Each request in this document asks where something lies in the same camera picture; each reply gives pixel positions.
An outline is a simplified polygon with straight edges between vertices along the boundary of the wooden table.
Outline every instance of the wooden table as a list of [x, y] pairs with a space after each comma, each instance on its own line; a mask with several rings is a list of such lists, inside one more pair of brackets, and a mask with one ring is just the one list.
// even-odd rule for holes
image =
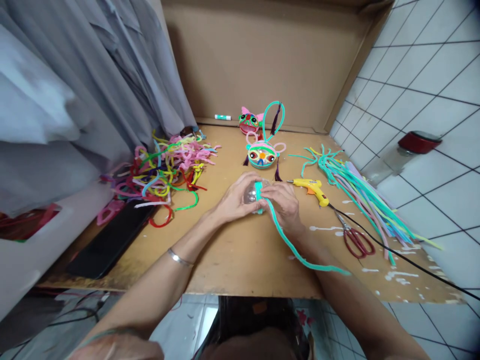
[[[218, 150], [218, 157], [213, 158], [216, 165], [208, 165], [198, 181], [198, 184], [206, 187], [208, 191], [198, 191], [199, 203], [196, 207], [176, 212], [174, 219], [166, 227], [154, 228], [147, 225], [110, 273], [98, 280], [65, 273], [65, 267], [73, 254], [85, 247], [100, 231], [100, 228], [92, 223], [44, 275], [38, 286], [115, 291], [126, 291], [132, 286], [168, 247], [175, 243], [206, 210], [218, 202], [228, 186], [241, 173], [253, 170], [251, 166], [242, 166], [247, 153], [246, 140], [238, 128], [204, 125], [202, 131], [212, 145], [220, 144], [222, 148]], [[288, 154], [308, 156], [304, 147], [320, 150], [322, 143], [326, 149], [331, 148], [333, 151], [340, 149], [328, 135], [280, 132], [273, 142], [287, 144], [286, 151], [280, 155], [280, 176], [284, 180], [299, 178], [304, 163], [303, 159], [289, 157]], [[345, 155], [338, 158], [347, 159]], [[275, 166], [259, 172], [265, 179], [272, 181]], [[348, 201], [347, 195], [329, 185], [316, 165], [308, 166], [304, 177], [321, 180], [322, 190], [335, 207], [345, 213], [354, 214], [352, 217], [356, 221], [371, 234], [376, 234], [359, 209]], [[317, 199], [307, 195], [303, 188], [296, 187], [295, 194], [300, 202], [303, 223], [312, 229], [314, 227], [325, 229], [312, 231], [312, 234], [318, 241], [324, 242], [380, 300], [415, 303], [463, 301], [458, 291], [402, 259], [395, 258], [397, 266], [392, 268], [384, 259], [379, 245], [376, 245], [375, 255], [357, 260], [345, 247], [341, 230], [338, 229], [341, 224], [334, 212], [330, 208], [319, 209]], [[177, 192], [172, 200], [173, 207], [177, 208], [190, 205], [194, 197], [186, 191]], [[165, 221], [166, 216], [166, 209], [161, 208], [154, 218], [160, 224]], [[398, 242], [391, 240], [389, 244], [395, 250], [402, 251]], [[426, 269], [437, 266], [420, 246], [406, 253], [408, 254], [405, 256]], [[322, 298], [314, 273], [292, 257], [290, 249], [280, 238], [269, 217], [253, 214], [223, 226], [213, 236], [193, 270], [186, 292], [230, 296]]]

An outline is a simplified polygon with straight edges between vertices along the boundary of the red scissors handle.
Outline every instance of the red scissors handle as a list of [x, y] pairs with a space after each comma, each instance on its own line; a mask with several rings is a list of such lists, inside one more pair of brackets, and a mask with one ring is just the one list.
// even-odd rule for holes
[[[347, 240], [347, 237], [351, 240], [351, 242], [355, 245], [355, 247], [360, 251], [360, 255], [358, 255], [353, 251], [353, 249], [351, 248]], [[368, 240], [361, 232], [359, 232], [358, 230], [355, 230], [354, 228], [345, 229], [345, 231], [343, 231], [343, 240], [345, 241], [345, 245], [348, 251], [350, 251], [350, 253], [357, 259], [364, 259], [367, 257], [367, 255], [375, 254], [374, 245], [370, 242], [370, 240]], [[370, 250], [367, 250], [362, 240], [365, 240], [367, 245], [370, 247]]]

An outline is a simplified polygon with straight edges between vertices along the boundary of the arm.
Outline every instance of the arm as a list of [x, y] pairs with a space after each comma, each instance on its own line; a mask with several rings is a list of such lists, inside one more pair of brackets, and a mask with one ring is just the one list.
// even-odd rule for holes
[[[293, 187], [275, 183], [262, 196], [278, 205], [277, 218], [298, 252], [309, 262], [345, 268], [302, 224]], [[389, 356], [428, 360], [420, 345], [360, 281], [337, 272], [315, 272], [326, 300], [350, 329], [371, 360]]]
[[[194, 264], [220, 226], [260, 209], [259, 202], [243, 204], [245, 189], [252, 181], [259, 180], [261, 178], [254, 172], [243, 173], [220, 202], [171, 247], [172, 251]], [[86, 339], [110, 329], [124, 328], [134, 329], [148, 339], [185, 291], [191, 272], [191, 267], [174, 261], [168, 253], [164, 253], [88, 333]]]

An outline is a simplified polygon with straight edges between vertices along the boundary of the red jar lid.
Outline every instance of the red jar lid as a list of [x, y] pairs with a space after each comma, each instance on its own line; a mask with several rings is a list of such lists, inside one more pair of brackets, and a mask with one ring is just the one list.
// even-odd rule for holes
[[400, 139], [398, 145], [416, 154], [427, 154], [442, 143], [438, 136], [423, 131], [410, 131]]

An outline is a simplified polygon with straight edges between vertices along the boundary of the cardboard box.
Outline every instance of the cardboard box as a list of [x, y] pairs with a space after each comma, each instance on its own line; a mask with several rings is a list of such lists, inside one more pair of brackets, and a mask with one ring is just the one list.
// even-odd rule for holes
[[[393, 0], [163, 0], [181, 81], [202, 124], [286, 107], [284, 131], [328, 132]], [[215, 120], [215, 114], [232, 121]], [[268, 114], [267, 127], [274, 114]]]

